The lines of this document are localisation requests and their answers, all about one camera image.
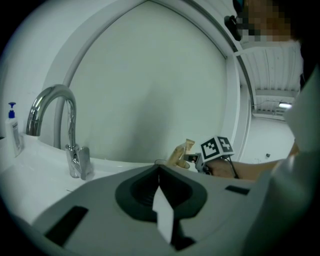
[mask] faucet handle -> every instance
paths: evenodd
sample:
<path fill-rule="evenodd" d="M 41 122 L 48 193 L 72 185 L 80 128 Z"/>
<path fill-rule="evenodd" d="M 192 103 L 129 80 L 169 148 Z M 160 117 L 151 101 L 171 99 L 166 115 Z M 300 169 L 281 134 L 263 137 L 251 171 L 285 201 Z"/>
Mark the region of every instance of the faucet handle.
<path fill-rule="evenodd" d="M 71 177 L 80 177 L 82 180 L 86 180 L 88 174 L 93 171 L 93 167 L 90 163 L 89 148 L 84 146 L 79 149 L 78 144 L 74 147 L 66 145 L 65 151 Z"/>
<path fill-rule="evenodd" d="M 80 166 L 80 177 L 85 180 L 88 174 L 93 172 L 93 167 L 90 162 L 90 149 L 87 146 L 80 148 L 78 151 L 78 161 Z"/>

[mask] ceiling light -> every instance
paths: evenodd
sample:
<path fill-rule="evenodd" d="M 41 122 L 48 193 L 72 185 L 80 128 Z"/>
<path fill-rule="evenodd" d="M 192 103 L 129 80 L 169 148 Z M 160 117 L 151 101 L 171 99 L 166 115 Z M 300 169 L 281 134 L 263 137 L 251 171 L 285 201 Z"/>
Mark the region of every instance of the ceiling light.
<path fill-rule="evenodd" d="M 290 103 L 279 103 L 279 108 L 291 109 L 292 105 Z"/>

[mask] white sink basin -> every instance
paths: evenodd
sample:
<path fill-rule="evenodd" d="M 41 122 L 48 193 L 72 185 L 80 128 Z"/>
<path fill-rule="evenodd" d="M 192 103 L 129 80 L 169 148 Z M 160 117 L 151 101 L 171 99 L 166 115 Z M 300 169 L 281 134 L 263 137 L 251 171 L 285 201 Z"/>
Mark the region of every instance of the white sink basin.
<path fill-rule="evenodd" d="M 0 143 L 0 192 L 8 210 L 32 224 L 48 207 L 89 180 L 72 178 L 66 153 L 23 135 L 24 149 L 15 159 L 6 156 L 6 143 Z M 91 159 L 91 180 L 124 172 L 146 163 L 126 163 Z"/>

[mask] blue pump cap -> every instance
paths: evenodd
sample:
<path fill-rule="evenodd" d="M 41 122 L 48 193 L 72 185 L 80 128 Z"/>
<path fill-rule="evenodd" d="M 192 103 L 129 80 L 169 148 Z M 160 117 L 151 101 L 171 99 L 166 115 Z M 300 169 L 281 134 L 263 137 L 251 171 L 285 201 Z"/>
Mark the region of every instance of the blue pump cap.
<path fill-rule="evenodd" d="M 14 108 L 14 105 L 16 105 L 15 102 L 9 102 L 9 105 L 11 106 L 11 108 L 13 109 Z M 12 119 L 12 118 L 15 118 L 15 112 L 13 110 L 10 110 L 9 111 L 9 118 Z"/>

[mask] faucet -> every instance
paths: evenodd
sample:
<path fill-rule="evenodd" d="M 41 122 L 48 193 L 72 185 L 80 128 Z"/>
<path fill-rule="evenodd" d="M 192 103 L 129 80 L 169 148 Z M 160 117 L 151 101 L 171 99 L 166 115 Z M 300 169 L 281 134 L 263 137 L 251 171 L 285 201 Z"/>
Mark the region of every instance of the faucet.
<path fill-rule="evenodd" d="M 68 144 L 65 146 L 70 175 L 73 178 L 81 177 L 86 180 L 93 171 L 90 163 L 88 147 L 79 148 L 76 144 L 76 99 L 72 91 L 65 85 L 56 84 L 43 90 L 34 100 L 29 112 L 26 131 L 27 135 L 40 136 L 41 125 L 48 105 L 57 97 L 66 100 L 68 106 Z"/>

